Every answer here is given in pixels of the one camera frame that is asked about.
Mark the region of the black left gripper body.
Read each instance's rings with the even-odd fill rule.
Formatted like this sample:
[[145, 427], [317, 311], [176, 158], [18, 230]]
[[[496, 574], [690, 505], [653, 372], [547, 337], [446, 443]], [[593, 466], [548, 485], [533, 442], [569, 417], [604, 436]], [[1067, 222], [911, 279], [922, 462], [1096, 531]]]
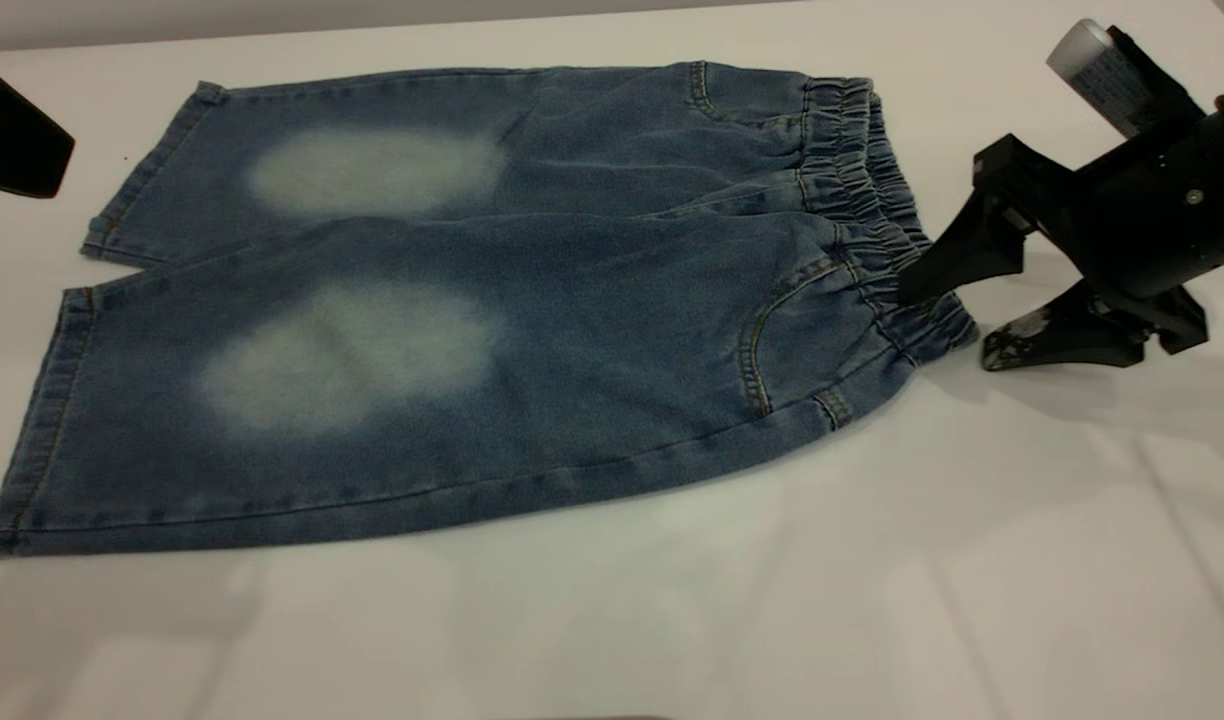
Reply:
[[0, 192], [54, 200], [73, 137], [0, 77]]

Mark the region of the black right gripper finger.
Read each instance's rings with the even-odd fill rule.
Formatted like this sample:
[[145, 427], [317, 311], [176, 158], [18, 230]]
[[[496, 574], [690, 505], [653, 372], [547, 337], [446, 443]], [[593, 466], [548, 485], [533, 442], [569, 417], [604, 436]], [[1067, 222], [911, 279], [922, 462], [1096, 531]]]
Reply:
[[1086, 282], [984, 337], [982, 369], [1009, 372], [1058, 364], [1127, 369], [1144, 360], [1151, 328], [1111, 309]]
[[974, 192], [931, 246], [900, 269], [897, 301], [928, 302], [973, 284], [1023, 272], [1031, 222], [996, 193]]

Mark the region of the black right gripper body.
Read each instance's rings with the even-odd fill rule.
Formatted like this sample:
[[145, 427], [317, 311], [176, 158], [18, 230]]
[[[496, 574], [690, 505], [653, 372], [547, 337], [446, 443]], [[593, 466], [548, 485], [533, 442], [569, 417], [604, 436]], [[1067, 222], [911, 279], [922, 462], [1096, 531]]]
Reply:
[[1224, 96], [1214, 113], [1152, 129], [1080, 169], [1013, 136], [976, 164], [974, 192], [1009, 200], [1072, 261], [1078, 282], [1151, 328], [1165, 351], [1208, 340], [1185, 283], [1224, 266]]

